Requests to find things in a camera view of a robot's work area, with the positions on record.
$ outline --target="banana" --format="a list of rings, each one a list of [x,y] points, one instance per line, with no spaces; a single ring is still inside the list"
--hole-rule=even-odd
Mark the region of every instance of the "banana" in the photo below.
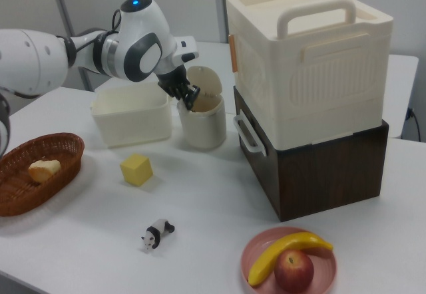
[[[248,274],[248,283],[255,287],[263,282],[274,270],[278,256],[286,249],[309,249],[324,247],[332,250],[333,245],[310,232],[297,232],[273,242],[254,262]]]

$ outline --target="wicker basket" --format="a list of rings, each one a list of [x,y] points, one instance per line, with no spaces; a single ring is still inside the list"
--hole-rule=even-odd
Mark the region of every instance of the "wicker basket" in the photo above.
[[[85,144],[71,133],[48,134],[30,140],[0,160],[0,216],[16,216],[40,206],[79,173]],[[61,169],[42,184],[28,167],[37,160],[58,160]]]

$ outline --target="butter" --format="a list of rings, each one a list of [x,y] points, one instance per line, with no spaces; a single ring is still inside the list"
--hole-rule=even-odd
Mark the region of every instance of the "butter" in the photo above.
[[[153,173],[149,158],[140,154],[132,154],[120,163],[124,180],[134,186],[141,186]]]

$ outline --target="white plastic container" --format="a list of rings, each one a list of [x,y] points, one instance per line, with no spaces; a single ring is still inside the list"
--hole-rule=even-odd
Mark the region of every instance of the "white plastic container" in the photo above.
[[[102,90],[91,110],[108,147],[163,140],[172,134],[168,95],[155,82]]]
[[[194,107],[188,111],[178,102],[178,112],[185,140],[202,150],[221,145],[226,138],[225,103],[219,76],[208,67],[193,66],[186,73],[190,84],[200,87]]]
[[[381,125],[393,19],[356,0],[226,0],[236,88],[276,150]]]

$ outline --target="white jar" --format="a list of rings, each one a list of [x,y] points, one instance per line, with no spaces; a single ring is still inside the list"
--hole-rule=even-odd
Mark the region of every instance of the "white jar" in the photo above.
[[[191,111],[178,102],[180,122],[189,145],[198,149],[213,149],[226,138],[225,103],[219,76],[208,67],[193,66],[187,77],[191,85],[200,87],[200,94]]]

